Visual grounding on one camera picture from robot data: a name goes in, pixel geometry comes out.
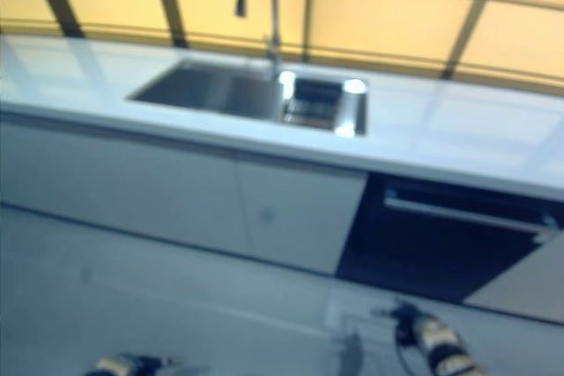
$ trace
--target kitchen counter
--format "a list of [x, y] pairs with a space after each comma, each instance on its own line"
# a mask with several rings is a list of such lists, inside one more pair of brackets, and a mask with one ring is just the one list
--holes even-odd
[[128, 100], [182, 59], [266, 69], [264, 59], [179, 48], [3, 35], [2, 110], [332, 166], [564, 199], [564, 98], [303, 63], [370, 84], [367, 135]]

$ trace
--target faucet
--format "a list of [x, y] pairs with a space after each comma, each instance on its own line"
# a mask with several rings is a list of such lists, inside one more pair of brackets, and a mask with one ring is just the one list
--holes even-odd
[[[246, 0], [237, 0], [235, 6], [235, 15], [238, 17], [245, 17], [247, 14]], [[279, 74], [281, 56], [280, 56], [280, 34], [278, 24], [278, 0], [271, 0], [271, 24], [272, 34], [268, 46], [268, 57], [271, 59], [272, 64], [272, 78], [276, 79]]]

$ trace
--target white cabinet door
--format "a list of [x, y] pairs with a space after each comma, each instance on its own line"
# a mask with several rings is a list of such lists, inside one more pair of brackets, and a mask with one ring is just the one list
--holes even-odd
[[335, 273], [367, 174], [242, 154], [237, 166], [255, 256]]
[[57, 125], [3, 123], [3, 201], [124, 231], [249, 253], [230, 153]]
[[466, 303], [564, 323], [564, 233], [529, 254]]

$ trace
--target white floor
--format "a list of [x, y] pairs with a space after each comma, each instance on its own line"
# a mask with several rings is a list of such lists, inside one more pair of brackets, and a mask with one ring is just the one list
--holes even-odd
[[[178, 376], [331, 376], [354, 330], [363, 376], [404, 374], [392, 323], [369, 317], [393, 292], [11, 208], [0, 222], [3, 376], [77, 376], [125, 351], [183, 358]], [[491, 375], [564, 374], [562, 327], [415, 302], [450, 322]]]

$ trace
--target stainless steel sink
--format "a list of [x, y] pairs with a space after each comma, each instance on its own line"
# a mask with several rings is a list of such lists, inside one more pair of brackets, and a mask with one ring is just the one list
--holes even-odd
[[367, 84], [180, 62], [131, 100], [281, 122], [358, 136], [366, 130]]

